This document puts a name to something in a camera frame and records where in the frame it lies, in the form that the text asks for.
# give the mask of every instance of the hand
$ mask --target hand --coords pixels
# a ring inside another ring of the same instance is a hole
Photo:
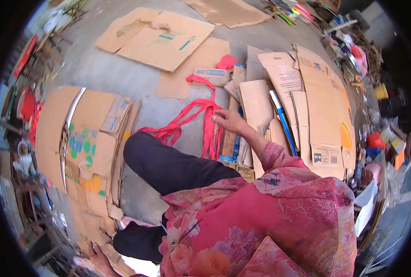
[[[102,252],[101,247],[97,243],[88,243],[88,255],[90,256],[90,261],[103,272],[105,275],[113,270],[107,256]]]
[[[217,109],[215,115],[212,116],[212,120],[225,130],[238,136],[242,136],[247,129],[250,129],[247,122],[235,111]]]

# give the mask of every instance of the red ribbon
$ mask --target red ribbon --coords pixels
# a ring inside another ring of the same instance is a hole
[[[193,100],[190,104],[188,104],[180,113],[179,115],[173,119],[167,126],[160,128],[160,129],[154,129],[151,127],[144,127],[136,132],[150,132],[150,133],[155,133],[154,137],[156,137],[158,140],[160,140],[163,144],[172,146],[180,137],[182,130],[181,126],[183,124],[186,124],[187,122],[191,121],[194,119],[198,114],[202,113],[205,110],[204,114],[204,125],[203,125],[203,134],[202,134],[202,154],[201,158],[206,157],[207,150],[209,151],[209,156],[211,160],[218,160],[219,159],[219,153],[220,153],[220,147],[221,147],[221,139],[222,139],[222,133],[223,129],[222,127],[218,127],[218,130],[216,132],[216,150],[214,146],[214,138],[215,138],[215,123],[212,120],[212,115],[214,114],[215,110],[217,109],[222,109],[215,103],[215,94],[216,94],[216,88],[215,86],[210,83],[209,80],[197,76],[197,75],[190,75],[186,78],[187,82],[192,82],[196,81],[199,83],[206,84],[213,90],[213,95],[210,98],[210,100],[207,99],[196,99]],[[195,113],[192,114],[191,116],[185,118],[181,122],[178,123],[186,114],[188,114],[191,109],[194,106],[200,106],[201,108]]]

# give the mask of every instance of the red bucket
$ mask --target red bucket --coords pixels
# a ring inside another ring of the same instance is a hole
[[[24,121],[30,121],[35,110],[36,97],[30,94],[30,88],[26,87],[20,94],[19,103],[17,104],[17,118]]]

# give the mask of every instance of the black pants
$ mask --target black pants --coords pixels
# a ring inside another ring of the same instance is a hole
[[[144,132],[138,132],[127,140],[124,159],[136,174],[163,196],[175,191],[206,187],[222,179],[240,177],[234,169],[220,162],[186,155]],[[167,219],[163,215],[162,224],[166,226],[166,223]],[[113,247],[127,257],[161,262],[158,246],[165,235],[161,226],[148,228],[130,222],[114,236]]]

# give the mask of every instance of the pink shoe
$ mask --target pink shoe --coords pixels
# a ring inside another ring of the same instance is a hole
[[[122,226],[122,228],[126,228],[127,226],[128,226],[128,224],[130,224],[130,222],[134,222],[134,223],[136,223],[137,225],[139,225],[139,226],[145,226],[145,227],[156,227],[156,225],[153,225],[153,224],[150,224],[150,223],[146,223],[146,222],[142,222],[142,221],[140,221],[140,220],[137,220],[137,219],[134,219],[134,218],[132,218],[132,217],[130,217],[130,216],[124,216],[122,219],[121,219],[121,226]]]

